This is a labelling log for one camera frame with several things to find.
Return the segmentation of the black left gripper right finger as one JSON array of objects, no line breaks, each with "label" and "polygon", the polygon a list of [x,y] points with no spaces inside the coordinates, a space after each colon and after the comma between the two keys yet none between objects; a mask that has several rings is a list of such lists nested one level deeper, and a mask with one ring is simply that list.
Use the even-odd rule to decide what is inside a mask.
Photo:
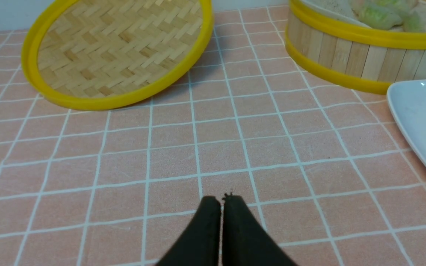
[{"label": "black left gripper right finger", "polygon": [[239,195],[225,194],[223,210],[224,266],[296,266],[265,232]]}]

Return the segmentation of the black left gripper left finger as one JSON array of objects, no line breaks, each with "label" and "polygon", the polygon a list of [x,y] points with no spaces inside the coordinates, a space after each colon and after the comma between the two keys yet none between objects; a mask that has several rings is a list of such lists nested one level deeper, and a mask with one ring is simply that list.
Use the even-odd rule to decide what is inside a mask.
[{"label": "black left gripper left finger", "polygon": [[220,203],[201,199],[195,215],[157,266],[217,266],[219,261]]}]

